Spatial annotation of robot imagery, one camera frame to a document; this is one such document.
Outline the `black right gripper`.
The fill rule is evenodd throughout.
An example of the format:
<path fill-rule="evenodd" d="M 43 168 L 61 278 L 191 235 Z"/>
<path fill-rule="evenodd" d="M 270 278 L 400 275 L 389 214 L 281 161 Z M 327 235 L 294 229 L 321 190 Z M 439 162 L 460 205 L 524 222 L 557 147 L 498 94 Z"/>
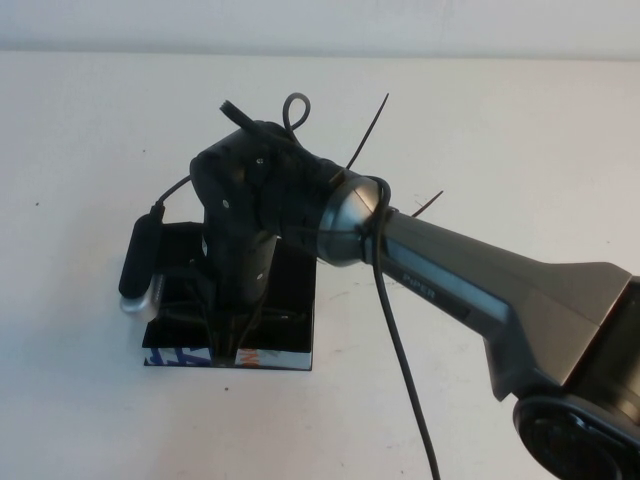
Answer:
<path fill-rule="evenodd" d="M 276 246 L 274 235 L 258 233 L 249 237 L 202 235 L 202 250 L 213 274 L 216 287 L 212 318 L 213 366 L 226 368 L 235 359 L 235 309 L 256 304 L 265 294 Z M 259 323 L 261 306 L 257 305 L 236 343 L 239 350 L 249 333 Z"/>

